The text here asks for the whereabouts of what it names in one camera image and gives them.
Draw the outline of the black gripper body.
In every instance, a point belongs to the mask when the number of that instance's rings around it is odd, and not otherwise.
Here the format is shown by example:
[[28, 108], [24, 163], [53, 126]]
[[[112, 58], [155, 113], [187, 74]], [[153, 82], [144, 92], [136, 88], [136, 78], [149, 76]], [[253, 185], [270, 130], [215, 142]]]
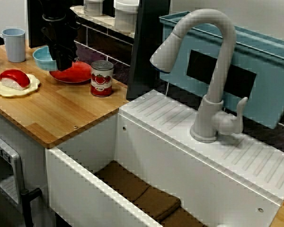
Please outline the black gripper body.
[[44, 41], [50, 47], [73, 47], [74, 39], [80, 28], [80, 18], [74, 13], [65, 13], [59, 17], [42, 15], [45, 25], [41, 28]]

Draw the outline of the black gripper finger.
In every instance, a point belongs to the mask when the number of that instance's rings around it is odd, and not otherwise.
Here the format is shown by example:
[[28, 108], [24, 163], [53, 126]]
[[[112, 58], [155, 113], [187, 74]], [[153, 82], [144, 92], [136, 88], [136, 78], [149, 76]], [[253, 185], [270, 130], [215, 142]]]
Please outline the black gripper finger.
[[77, 47], [73, 48], [61, 48], [56, 51], [56, 63], [58, 70], [66, 70], [72, 66], [72, 63], [76, 61]]
[[50, 52], [52, 60], [58, 61], [58, 57], [59, 57], [58, 45], [57, 44], [49, 45], [49, 52]]

